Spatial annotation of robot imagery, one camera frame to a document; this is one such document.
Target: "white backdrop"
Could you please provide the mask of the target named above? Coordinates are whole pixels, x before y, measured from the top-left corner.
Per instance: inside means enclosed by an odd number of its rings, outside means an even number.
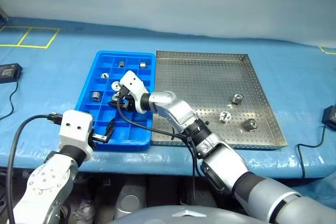
[[[336,0],[0,0],[12,17],[336,47]]]

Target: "blue plastic tray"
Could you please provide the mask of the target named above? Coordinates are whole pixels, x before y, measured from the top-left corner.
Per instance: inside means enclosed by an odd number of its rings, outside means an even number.
[[[118,68],[121,60],[125,62],[124,68]],[[150,146],[151,132],[125,122],[108,102],[115,93],[111,84],[119,81],[128,70],[133,71],[143,81],[150,93],[153,92],[155,60],[154,54],[142,52],[100,51],[96,54],[75,109],[92,114],[94,132],[101,135],[105,134],[106,126],[115,118],[115,128],[109,143],[99,143],[97,149],[143,150]],[[140,69],[140,61],[146,62],[147,68]],[[102,73],[109,73],[109,78],[102,78]],[[101,102],[91,101],[91,94],[94,91],[101,93]],[[134,122],[147,127],[152,126],[151,112],[140,114],[124,110],[123,113]]]

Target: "stainless steel tray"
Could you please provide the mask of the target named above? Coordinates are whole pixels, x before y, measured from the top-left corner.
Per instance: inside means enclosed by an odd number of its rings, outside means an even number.
[[[175,92],[232,147],[287,146],[247,54],[157,51],[155,90]],[[240,105],[232,104],[233,94],[244,96]],[[219,121],[224,110],[232,114],[227,124]],[[250,118],[256,120],[258,128],[248,132],[241,124]],[[157,115],[153,119],[154,128],[172,132],[166,119]],[[184,145],[179,139],[157,133],[152,134],[152,144]]]

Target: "metal bushing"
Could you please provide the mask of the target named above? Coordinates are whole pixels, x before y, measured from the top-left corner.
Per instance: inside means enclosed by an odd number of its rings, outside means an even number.
[[[219,114],[219,121],[222,123],[227,123],[228,121],[230,121],[232,119],[232,115],[230,112],[228,111],[222,111]]]
[[[102,73],[101,74],[101,78],[107,79],[109,77],[110,77],[109,73]]]
[[[119,61],[118,68],[124,68],[124,67],[125,67],[125,62],[123,60]]]
[[[118,93],[113,94],[111,97],[111,101],[116,102],[118,100],[118,96],[119,96]]]
[[[147,64],[146,64],[146,62],[141,61],[139,67],[140,67],[140,68],[147,68]]]
[[[232,96],[232,102],[234,104],[241,104],[243,101],[244,96],[242,94],[234,94]]]
[[[121,89],[119,81],[112,82],[111,89],[114,91],[119,91]]]
[[[98,92],[98,91],[92,92],[91,101],[92,102],[100,102],[101,101],[101,93]]]
[[[247,119],[244,123],[243,123],[243,127],[247,130],[247,131],[252,131],[255,130],[258,125],[256,120],[254,119]]]

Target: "power adapter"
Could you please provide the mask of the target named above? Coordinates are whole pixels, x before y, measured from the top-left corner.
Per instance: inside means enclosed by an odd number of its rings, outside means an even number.
[[[330,106],[324,110],[322,123],[336,130],[336,106]]]
[[[21,71],[22,67],[18,63],[0,65],[0,83],[17,81]]]

